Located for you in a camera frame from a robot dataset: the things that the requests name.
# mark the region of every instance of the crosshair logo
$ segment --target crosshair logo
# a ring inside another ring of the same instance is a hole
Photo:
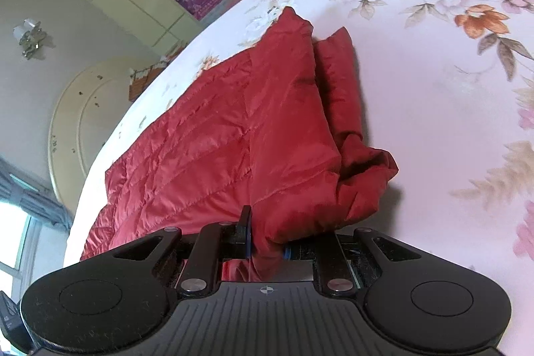
[[[268,285],[266,285],[265,287],[261,287],[260,288],[260,291],[265,294],[265,295],[269,295],[271,294],[273,291],[275,291],[275,289],[273,287],[269,287]]]

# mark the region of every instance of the wall sconce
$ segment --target wall sconce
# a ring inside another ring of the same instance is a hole
[[[22,46],[22,55],[30,59],[41,47],[41,41],[46,38],[46,32],[41,29],[41,22],[27,18],[22,25],[13,29],[13,36]]]

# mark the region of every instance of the red garment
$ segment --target red garment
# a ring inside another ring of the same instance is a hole
[[[362,142],[348,32],[314,44],[312,29],[286,8],[153,122],[106,172],[108,204],[82,259],[166,226],[189,234],[235,221],[250,204],[253,269],[226,262],[224,275],[265,278],[281,244],[375,212],[397,166]]]

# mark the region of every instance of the blue curtain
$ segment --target blue curtain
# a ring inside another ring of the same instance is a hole
[[[0,201],[20,207],[45,225],[70,232],[73,218],[68,210],[55,201],[50,192],[36,192],[17,183],[11,176],[9,165],[1,158]]]

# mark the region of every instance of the orange flower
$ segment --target orange flower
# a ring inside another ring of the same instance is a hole
[[[509,19],[508,16],[494,11],[489,5],[474,5],[466,10],[465,14],[455,17],[456,26],[463,26],[469,38],[478,38],[488,29],[495,34],[508,34],[508,26],[502,20]]]

